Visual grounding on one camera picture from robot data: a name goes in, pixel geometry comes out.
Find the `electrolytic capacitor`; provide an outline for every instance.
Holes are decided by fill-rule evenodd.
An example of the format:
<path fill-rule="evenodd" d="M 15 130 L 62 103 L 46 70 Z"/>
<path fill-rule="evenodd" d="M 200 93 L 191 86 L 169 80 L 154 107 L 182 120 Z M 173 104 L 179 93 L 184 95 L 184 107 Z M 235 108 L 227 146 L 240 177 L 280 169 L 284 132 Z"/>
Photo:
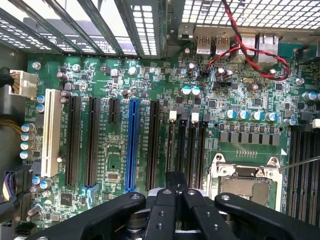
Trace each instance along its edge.
<path fill-rule="evenodd" d="M 37 101 L 38 103 L 40 103 L 40 104 L 45 103 L 45 100 L 46 100 L 46 97 L 43 96 L 43 95 L 39 95 L 39 96 L 36 97 L 36 101 Z"/>
<path fill-rule="evenodd" d="M 193 96 L 198 96 L 200 94 L 200 88 L 198 86 L 195 86 L 191 89 L 191 94 Z"/>
<path fill-rule="evenodd" d="M 38 185 L 38 184 L 40 184 L 41 181 L 43 181 L 43 180 L 44 180 L 44 178 L 43 178 L 42 176 L 34 176 L 34 177 L 32 178 L 32 184 L 33 184 L 33 185 Z"/>
<path fill-rule="evenodd" d="M 233 119 L 236 117 L 236 112 L 234 110 L 227 110 L 224 115 L 226 119 Z"/>
<path fill-rule="evenodd" d="M 276 112 L 268 112 L 265 115 L 265 120 L 267 120 L 268 122 L 274 122 L 277 121 L 278 119 L 278 114 Z"/>
<path fill-rule="evenodd" d="M 43 104 L 38 104 L 36 107 L 35 107 L 36 111 L 40 114 L 42 114 L 44 111 L 45 111 L 45 105 Z"/>
<path fill-rule="evenodd" d="M 33 221 L 36 221 L 38 218 L 40 217 L 40 212 L 37 212 L 35 215 L 33 216 L 27 216 L 25 218 L 25 220 L 30 223 L 30 222 L 33 222 Z"/>
<path fill-rule="evenodd" d="M 215 76 L 216 78 L 220 78 L 220 77 L 224 74 L 224 72 L 225 72 L 225 69 L 222 68 L 222 67 L 219 67 L 219 68 L 215 71 L 214 76 Z"/>
<path fill-rule="evenodd" d="M 72 92 L 70 91 L 61 91 L 60 92 L 60 97 L 71 97 L 72 96 Z"/>
<path fill-rule="evenodd" d="M 259 89 L 259 85 L 258 84 L 249 84 L 247 87 L 246 87 L 246 90 L 248 92 L 253 92 L 253 91 L 257 91 Z"/>
<path fill-rule="evenodd" d="M 305 92 L 302 94 L 302 98 L 305 101 L 314 101 L 317 98 L 317 93 L 312 91 L 312 92 Z"/>
<path fill-rule="evenodd" d="M 66 155 L 65 153 L 63 153 L 63 154 L 61 154 L 60 156 L 58 156 L 58 157 L 56 158 L 56 161 L 57 161 L 58 163 L 62 163 L 62 162 L 66 159 L 66 157 L 67 157 L 67 155 Z"/>
<path fill-rule="evenodd" d="M 286 118 L 283 120 L 283 123 L 287 126 L 297 125 L 298 121 L 295 118 Z"/>
<path fill-rule="evenodd" d="M 21 126 L 21 130 L 24 133 L 32 132 L 35 130 L 35 128 L 36 126 L 33 123 L 25 123 Z"/>
<path fill-rule="evenodd" d="M 193 62 L 190 62 L 186 67 L 186 71 L 188 73 L 192 73 L 195 69 L 196 69 L 196 64 L 194 64 Z"/>
<path fill-rule="evenodd" d="M 32 149 L 34 147 L 34 143 L 32 141 L 24 141 L 20 144 L 20 148 L 22 150 Z"/>
<path fill-rule="evenodd" d="M 33 155 L 34 155 L 34 151 L 32 151 L 30 149 L 20 152 L 21 159 L 31 158 Z"/>
<path fill-rule="evenodd" d="M 64 74 L 64 73 L 62 73 L 60 71 L 56 74 L 56 77 L 58 79 L 60 79 L 61 81 L 67 81 L 68 78 L 69 78 L 68 75 L 66 75 L 66 74 Z"/>
<path fill-rule="evenodd" d="M 245 120 L 248 117 L 248 115 L 249 115 L 248 112 L 245 111 L 245 110 L 238 111 L 236 113 L 237 118 L 240 119 L 240 120 Z"/>
<path fill-rule="evenodd" d="M 41 189 L 47 189 L 50 188 L 52 185 L 52 179 L 51 178 L 46 178 L 45 180 L 41 181 L 39 186 Z"/>
<path fill-rule="evenodd" d="M 39 204 L 34 205 L 26 214 L 30 217 L 33 215 L 39 213 L 41 211 L 42 207 Z"/>
<path fill-rule="evenodd" d="M 225 71 L 225 72 L 222 74 L 222 78 L 223 78 L 223 79 L 227 79 L 227 78 L 231 77 L 232 74 L 233 74 L 233 71 L 227 70 L 227 71 Z"/>
<path fill-rule="evenodd" d="M 186 47 L 182 52 L 182 57 L 187 58 L 190 55 L 190 49 Z"/>
<path fill-rule="evenodd" d="M 262 119 L 262 113 L 259 111 L 254 111 L 250 114 L 252 120 L 260 121 Z"/>
<path fill-rule="evenodd" d="M 189 95 L 191 93 L 191 88 L 189 86 L 184 86 L 182 89 L 181 89 L 181 93 L 183 95 Z"/>

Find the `black ram slot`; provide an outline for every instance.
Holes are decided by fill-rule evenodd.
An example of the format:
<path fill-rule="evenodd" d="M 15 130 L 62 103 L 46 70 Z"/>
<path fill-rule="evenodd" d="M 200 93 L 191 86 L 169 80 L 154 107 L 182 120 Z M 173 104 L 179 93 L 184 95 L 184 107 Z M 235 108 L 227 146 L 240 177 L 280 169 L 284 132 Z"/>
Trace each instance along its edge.
<path fill-rule="evenodd" d="M 166 152 L 166 172 L 172 171 L 172 160 L 175 155 L 175 122 L 169 122 L 169 129 L 168 129 L 168 148 Z"/>
<path fill-rule="evenodd" d="M 147 175 L 145 189 L 149 191 L 155 188 L 157 159 L 158 159 L 158 142 L 159 142 L 159 126 L 160 126 L 160 102 L 151 101 L 150 103 L 150 123 L 148 137 L 148 159 L 147 159 Z"/>
<path fill-rule="evenodd" d="M 120 101 L 117 98 L 109 99 L 109 124 L 119 124 L 120 120 Z"/>
<path fill-rule="evenodd" d="M 193 165 L 195 155 L 195 142 L 196 142 L 197 126 L 190 122 L 188 130 L 188 145 L 187 145 L 187 157 L 185 166 L 185 179 L 188 183 L 188 187 L 193 189 Z"/>
<path fill-rule="evenodd" d="M 186 126 L 187 121 L 180 120 L 180 125 L 178 129 L 178 143 L 176 149 L 176 162 L 175 162 L 175 171 L 182 172 L 183 161 L 184 161 L 184 148 L 185 148 L 185 139 L 186 139 Z"/>
<path fill-rule="evenodd" d="M 202 189 L 204 158 L 205 158 L 205 140 L 206 140 L 207 127 L 208 127 L 208 124 L 206 122 L 200 123 L 198 152 L 197 152 L 197 160 L 195 165 L 195 188 L 196 189 Z"/>
<path fill-rule="evenodd" d="M 74 186 L 78 181 L 81 97 L 69 99 L 66 134 L 65 184 Z"/>
<path fill-rule="evenodd" d="M 100 105 L 100 98 L 90 97 L 87 125 L 88 138 L 84 177 L 84 184 L 86 187 L 92 187 L 97 183 Z"/>

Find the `ram slot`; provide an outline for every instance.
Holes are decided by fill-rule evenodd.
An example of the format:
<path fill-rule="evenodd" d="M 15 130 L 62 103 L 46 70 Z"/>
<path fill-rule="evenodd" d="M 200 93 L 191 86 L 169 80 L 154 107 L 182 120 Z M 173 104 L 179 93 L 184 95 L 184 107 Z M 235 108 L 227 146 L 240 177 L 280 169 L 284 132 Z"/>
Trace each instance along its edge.
<path fill-rule="evenodd" d="M 97 97 L 90 97 L 88 112 L 88 138 L 85 159 L 85 186 L 93 187 L 97 183 L 97 164 L 99 146 L 99 124 L 100 124 L 101 100 Z"/>
<path fill-rule="evenodd" d="M 41 176 L 52 177 L 58 173 L 61 103 L 60 91 L 45 90 L 44 123 L 42 135 Z"/>
<path fill-rule="evenodd" d="M 197 152 L 197 160 L 195 165 L 195 188 L 196 189 L 202 188 L 207 127 L 208 127 L 208 124 L 206 122 L 200 123 L 198 152 Z"/>
<path fill-rule="evenodd" d="M 157 159 L 158 159 L 158 142 L 159 142 L 159 125 L 160 125 L 160 102 L 151 101 L 150 103 L 150 122 L 148 136 L 148 157 L 146 164 L 146 184 L 145 190 L 155 188 Z"/>
<path fill-rule="evenodd" d="M 68 124 L 66 134 L 65 184 L 74 186 L 78 181 L 78 160 L 80 143 L 81 98 L 69 99 Z"/>
<path fill-rule="evenodd" d="M 196 134 L 197 134 L 197 126 L 190 122 L 190 126 L 188 129 L 188 145 L 187 145 L 186 168 L 185 168 L 185 179 L 190 189 L 194 188 L 192 177 L 193 177 Z"/>
<path fill-rule="evenodd" d="M 124 190 L 132 192 L 135 190 L 136 163 L 139 134 L 140 102 L 138 99 L 131 99 L 129 105 L 128 135 L 126 144 L 126 165 Z"/>

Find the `purple wire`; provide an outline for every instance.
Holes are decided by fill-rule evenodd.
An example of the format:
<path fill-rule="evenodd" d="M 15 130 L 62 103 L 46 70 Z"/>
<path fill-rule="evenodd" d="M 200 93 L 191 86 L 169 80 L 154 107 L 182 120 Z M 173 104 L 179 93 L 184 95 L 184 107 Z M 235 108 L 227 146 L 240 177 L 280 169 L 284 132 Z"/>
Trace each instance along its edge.
<path fill-rule="evenodd" d="M 10 173 L 8 173 L 5 176 L 4 184 L 5 184 L 6 190 L 8 191 L 9 197 L 12 197 L 14 194 L 13 194 L 13 192 L 11 192 L 10 187 L 9 187 L 9 176 L 10 176 Z"/>

